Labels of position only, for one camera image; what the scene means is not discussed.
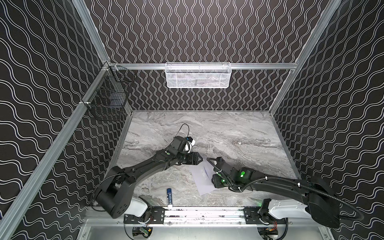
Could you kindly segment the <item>white envelope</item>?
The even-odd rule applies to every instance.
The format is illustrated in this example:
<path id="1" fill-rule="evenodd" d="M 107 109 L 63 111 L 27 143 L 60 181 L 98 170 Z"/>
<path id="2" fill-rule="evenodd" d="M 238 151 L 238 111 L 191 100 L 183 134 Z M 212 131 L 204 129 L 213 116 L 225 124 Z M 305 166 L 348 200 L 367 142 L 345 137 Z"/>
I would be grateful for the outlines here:
<path id="1" fill-rule="evenodd" d="M 212 177 L 216 173 L 214 167 L 206 160 L 195 166 L 189 166 L 200 196 L 216 190 Z"/>

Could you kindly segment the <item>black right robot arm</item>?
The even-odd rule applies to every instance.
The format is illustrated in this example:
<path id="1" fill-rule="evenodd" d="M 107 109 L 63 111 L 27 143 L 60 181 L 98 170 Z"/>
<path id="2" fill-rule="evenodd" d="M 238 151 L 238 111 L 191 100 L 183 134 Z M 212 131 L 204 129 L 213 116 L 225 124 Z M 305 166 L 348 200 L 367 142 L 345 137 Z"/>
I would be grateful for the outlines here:
<path id="1" fill-rule="evenodd" d="M 336 194 L 320 178 L 287 179 L 251 168 L 237 170 L 221 157 L 207 158 L 207 161 L 214 168 L 212 183 L 217 189 L 228 188 L 234 193 L 262 191 L 280 195 L 304 204 L 305 212 L 315 222 L 329 228 L 340 226 L 340 210 Z"/>

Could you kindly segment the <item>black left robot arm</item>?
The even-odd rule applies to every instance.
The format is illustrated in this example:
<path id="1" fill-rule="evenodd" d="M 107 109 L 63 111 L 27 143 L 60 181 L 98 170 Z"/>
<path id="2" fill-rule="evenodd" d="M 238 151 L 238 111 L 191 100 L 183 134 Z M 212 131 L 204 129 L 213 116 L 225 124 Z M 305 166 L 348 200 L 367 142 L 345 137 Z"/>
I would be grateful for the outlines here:
<path id="1" fill-rule="evenodd" d="M 123 214 L 142 216 L 147 204 L 134 199 L 136 186 L 150 176 L 167 170 L 172 166 L 198 165 L 203 157 L 192 148 L 195 140 L 192 137 L 176 136 L 164 149 L 137 165 L 110 169 L 105 179 L 95 189 L 95 201 L 113 218 Z"/>

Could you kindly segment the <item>blue white glue stick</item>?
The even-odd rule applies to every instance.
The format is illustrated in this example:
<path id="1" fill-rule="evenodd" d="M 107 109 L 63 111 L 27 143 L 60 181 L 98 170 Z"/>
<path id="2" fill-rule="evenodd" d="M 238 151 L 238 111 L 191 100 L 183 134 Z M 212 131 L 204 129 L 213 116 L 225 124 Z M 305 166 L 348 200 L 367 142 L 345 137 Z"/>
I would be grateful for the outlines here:
<path id="1" fill-rule="evenodd" d="M 167 189 L 167 200 L 168 200 L 168 208 L 171 209 L 173 207 L 173 195 L 172 195 L 172 189 Z"/>

